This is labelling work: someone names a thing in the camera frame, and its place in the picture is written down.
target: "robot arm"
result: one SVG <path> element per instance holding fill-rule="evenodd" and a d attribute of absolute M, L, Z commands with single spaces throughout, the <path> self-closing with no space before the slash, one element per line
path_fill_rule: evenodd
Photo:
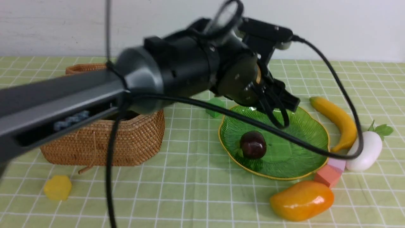
<path fill-rule="evenodd" d="M 208 19 L 200 19 L 190 28 L 205 28 Z M 241 24 L 245 38 L 228 37 L 222 45 L 214 46 L 193 36 L 170 35 L 166 38 L 149 37 L 140 47 L 124 50 L 115 69 L 124 75 L 130 91 L 109 70 L 100 70 L 58 77 L 38 83 L 0 90 L 0 145 L 1 162 L 74 131 L 92 121 L 118 111 L 125 93 L 156 93 L 178 97 L 191 97 L 210 90 L 238 104 L 255 107 L 259 111 L 272 111 L 283 106 L 295 111 L 299 99 L 285 90 L 285 84 L 272 78 L 267 63 L 277 45 L 286 41 L 273 34 L 270 46 L 263 43 L 258 59 L 257 33 L 250 35 L 250 23 Z M 274 102 L 266 98 L 275 94 Z M 131 110 L 150 114 L 173 101 L 135 100 Z"/>

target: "grid pattern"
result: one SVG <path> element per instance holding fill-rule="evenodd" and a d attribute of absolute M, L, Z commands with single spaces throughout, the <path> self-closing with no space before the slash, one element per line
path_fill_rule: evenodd
<path fill-rule="evenodd" d="M 0 57 L 0 88 L 46 80 L 67 66 L 104 62 L 85 57 Z M 394 133 L 363 173 L 346 171 L 333 189 L 334 205 L 309 221 L 292 223 L 274 215 L 269 197 L 295 181 L 254 176 L 225 153 L 218 140 L 221 117 L 175 104 L 165 109 L 161 151 L 141 166 L 113 169 L 119 227 L 181 228 L 356 228 L 405 227 L 405 63 L 332 62 L 367 128 L 389 124 Z M 332 75 L 321 61 L 273 60 L 273 76 L 286 82 L 301 107 L 324 124 L 332 145 L 338 129 L 309 104 L 325 96 L 350 112 Z M 196 98 L 208 100 L 208 92 Z M 228 108 L 234 102 L 225 100 Z M 82 167 L 48 163 L 39 149 L 17 158 L 0 185 L 0 227 L 109 227 L 104 198 L 104 167 L 78 175 Z M 70 176 L 73 188 L 65 202 L 43 193 L 53 175 Z"/>

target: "black cable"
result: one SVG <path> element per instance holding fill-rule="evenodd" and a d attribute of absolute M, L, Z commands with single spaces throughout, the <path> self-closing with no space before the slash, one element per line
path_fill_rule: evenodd
<path fill-rule="evenodd" d="M 333 69 L 332 65 L 330 64 L 330 62 L 328 61 L 328 59 L 325 57 L 325 55 L 318 49 L 316 48 L 312 43 L 310 43 L 309 41 L 305 40 L 304 38 L 301 38 L 297 35 L 294 35 L 292 38 L 292 41 L 297 41 L 297 42 L 301 42 L 304 43 L 306 45 L 308 45 L 310 48 L 312 48 L 312 50 L 314 50 L 320 57 L 321 59 L 325 62 L 325 64 L 327 65 L 327 67 L 329 68 L 330 72 L 332 73 L 340 91 L 342 92 L 343 96 L 345 97 L 352 113 L 353 113 L 353 117 L 354 117 L 354 122 L 356 124 L 356 128 L 357 128 L 357 136 L 358 136 L 358 148 L 357 151 L 352 154 L 352 155 L 348 155 L 352 158 L 356 158 L 358 157 L 362 150 L 363 150 L 363 146 L 364 146 L 364 139 L 363 139 L 363 135 L 362 135 L 362 130 L 361 130 L 361 125 L 360 125 L 360 120 L 358 118 L 357 115 L 357 111 L 352 103 L 352 101 L 350 100 L 349 95 L 347 94 L 342 82 L 340 81 L 339 77 L 337 76 L 335 70 Z"/>
<path fill-rule="evenodd" d="M 110 22 L 111 22 L 111 0 L 105 1 L 105 52 L 107 57 L 107 62 L 111 59 L 111 48 L 110 48 Z"/>
<path fill-rule="evenodd" d="M 169 36 L 166 37 L 166 39 L 172 39 L 173 37 L 179 38 L 179 37 L 185 37 L 185 36 L 191 36 L 191 37 L 196 37 L 197 39 L 201 41 L 213 41 L 219 38 L 222 38 L 223 36 L 226 36 L 229 32 L 232 31 L 232 29 L 239 24 L 239 22 L 242 20 L 243 16 L 243 10 L 244 6 L 243 3 L 240 0 L 228 0 L 225 2 L 225 6 L 229 5 L 231 3 L 235 2 L 237 4 L 236 12 L 229 20 L 229 22 L 222 28 L 215 30 L 213 32 L 204 34 L 202 32 L 197 31 L 194 28 L 188 28 L 184 29 L 178 32 L 175 32 Z"/>
<path fill-rule="evenodd" d="M 116 228 L 117 223 L 115 221 L 114 205 L 113 205 L 113 189 L 112 189 L 112 180 L 111 180 L 111 170 L 114 158 L 114 145 L 115 139 L 118 132 L 119 123 L 123 119 L 125 112 L 119 112 L 117 119 L 114 122 L 113 128 L 110 132 L 110 139 L 108 141 L 107 149 L 107 158 L 106 158 L 106 175 L 105 175 L 105 189 L 106 189 L 106 198 L 107 198 L 107 208 L 108 216 L 110 218 L 111 228 Z"/>
<path fill-rule="evenodd" d="M 225 108 L 221 108 L 219 106 L 216 105 L 212 105 L 210 103 L 204 102 L 204 101 L 199 101 L 199 100 L 195 100 L 195 99 L 191 99 L 191 98 L 187 98 L 187 97 L 175 97 L 175 96 L 168 96 L 168 95 L 162 95 L 162 94 L 153 94 L 153 93 L 143 93 L 143 94 L 133 94 L 133 99 L 140 99 L 140 98 L 144 98 L 144 99 L 158 99 L 158 100 L 167 100 L 167 101 L 175 101 L 175 102 L 180 102 L 180 103 L 184 103 L 184 104 L 189 104 L 189 105 L 195 105 L 201 108 L 205 108 L 214 112 L 218 112 L 221 114 L 224 114 L 226 116 L 235 118 L 237 120 L 243 121 L 247 124 L 253 125 L 255 127 L 261 128 L 265 131 L 268 131 L 272 134 L 275 134 L 283 139 L 286 139 L 290 142 L 293 142 L 295 144 L 297 144 L 298 146 L 301 146 L 307 150 L 313 151 L 319 155 L 323 155 L 323 156 L 327 156 L 327 157 L 332 157 L 332 158 L 336 158 L 336 159 L 343 159 L 343 160 L 349 160 L 349 159 L 354 159 L 356 157 L 358 157 L 360 154 L 353 154 L 353 155 L 341 155 L 341 154 L 337 154 L 337 153 L 331 153 L 328 151 L 325 151 L 323 149 L 317 148 L 305 141 L 302 141 L 301 139 L 298 139 L 296 137 L 293 137 L 289 134 L 287 134 L 284 131 L 281 131 L 277 128 L 271 127 L 269 125 L 266 125 L 260 121 L 251 119 L 249 117 L 245 117 L 243 115 L 240 115 L 236 112 L 230 111 L 228 109 Z"/>

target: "red block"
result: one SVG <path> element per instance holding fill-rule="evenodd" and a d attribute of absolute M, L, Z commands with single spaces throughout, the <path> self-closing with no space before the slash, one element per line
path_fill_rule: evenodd
<path fill-rule="evenodd" d="M 341 173 L 335 167 L 326 164 L 316 172 L 313 180 L 333 188 L 339 182 L 340 176 Z"/>

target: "yellow block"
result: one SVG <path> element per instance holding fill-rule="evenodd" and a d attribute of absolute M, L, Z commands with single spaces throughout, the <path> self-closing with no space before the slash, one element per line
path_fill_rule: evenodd
<path fill-rule="evenodd" d="M 50 200 L 67 200 L 72 189 L 68 176 L 55 175 L 44 186 L 44 193 Z"/>

